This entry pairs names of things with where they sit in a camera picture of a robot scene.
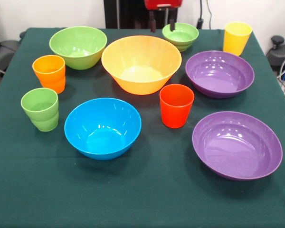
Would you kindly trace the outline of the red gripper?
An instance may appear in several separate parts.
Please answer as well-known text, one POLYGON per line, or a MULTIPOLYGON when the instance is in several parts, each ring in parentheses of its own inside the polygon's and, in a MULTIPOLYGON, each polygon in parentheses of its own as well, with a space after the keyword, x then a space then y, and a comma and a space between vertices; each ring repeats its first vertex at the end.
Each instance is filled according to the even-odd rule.
POLYGON ((182 5, 182 0, 144 0, 144 4, 147 10, 149 10, 151 32, 156 31, 156 20, 154 17, 153 10, 159 10, 163 8, 170 8, 169 9, 170 31, 175 30, 175 20, 176 20, 175 8, 179 8, 182 5))

